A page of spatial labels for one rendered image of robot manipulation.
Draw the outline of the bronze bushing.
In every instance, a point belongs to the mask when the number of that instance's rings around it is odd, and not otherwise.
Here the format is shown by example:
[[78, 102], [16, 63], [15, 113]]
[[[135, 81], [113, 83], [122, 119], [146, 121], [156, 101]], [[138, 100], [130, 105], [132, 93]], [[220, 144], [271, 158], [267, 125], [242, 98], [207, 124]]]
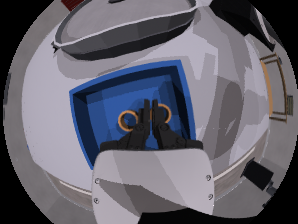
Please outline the bronze bushing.
[[[165, 117], [165, 122], [168, 123], [170, 118], [171, 118], [171, 111], [170, 109], [164, 105], [164, 104], [158, 104], [158, 106], [163, 107], [166, 110], [166, 117]], [[150, 110], [150, 119], [152, 121], [152, 108]]]
[[124, 116], [126, 113], [131, 113], [133, 114], [135, 117], [136, 117], [136, 120], [138, 119], [138, 113], [134, 110], [127, 110], [127, 111], [124, 111], [120, 114], [119, 118], [118, 118], [118, 123], [119, 123], [119, 126], [125, 130], [125, 131], [132, 131], [133, 130], [133, 126], [129, 126], [125, 123], [124, 121]]

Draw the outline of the blue shallow tray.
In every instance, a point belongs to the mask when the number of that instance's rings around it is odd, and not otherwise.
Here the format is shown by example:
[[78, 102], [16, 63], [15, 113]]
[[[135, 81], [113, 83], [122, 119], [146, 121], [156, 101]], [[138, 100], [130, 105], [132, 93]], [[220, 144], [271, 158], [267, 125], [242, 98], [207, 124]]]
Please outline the blue shallow tray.
[[190, 92], [181, 60], [137, 65], [118, 70], [69, 91], [76, 135], [93, 170], [100, 144], [120, 140], [130, 131], [118, 123], [120, 113], [144, 108], [144, 99], [158, 99], [171, 110], [171, 130], [184, 139], [196, 140]]

